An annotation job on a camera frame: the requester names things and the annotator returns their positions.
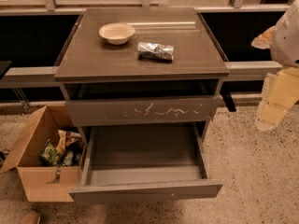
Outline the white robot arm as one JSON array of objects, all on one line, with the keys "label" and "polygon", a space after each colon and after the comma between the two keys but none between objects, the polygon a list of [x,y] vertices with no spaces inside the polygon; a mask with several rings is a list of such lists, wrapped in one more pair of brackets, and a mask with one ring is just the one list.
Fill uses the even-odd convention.
[{"label": "white robot arm", "polygon": [[299,0],[292,3],[275,26],[255,37],[251,45],[270,49],[272,60],[282,65],[276,74],[266,75],[257,109],[256,128],[269,131],[299,101]]}]

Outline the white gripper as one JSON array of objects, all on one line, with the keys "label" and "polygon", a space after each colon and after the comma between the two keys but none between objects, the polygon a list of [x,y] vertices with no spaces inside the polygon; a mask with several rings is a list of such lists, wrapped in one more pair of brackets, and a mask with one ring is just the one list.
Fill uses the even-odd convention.
[{"label": "white gripper", "polygon": [[[278,105],[271,105],[268,99],[275,81],[275,103]],[[298,100],[299,70],[297,68],[284,69],[277,75],[268,73],[263,81],[262,100],[257,108],[256,128],[263,132],[275,129],[286,115],[282,106],[292,107]]]}]

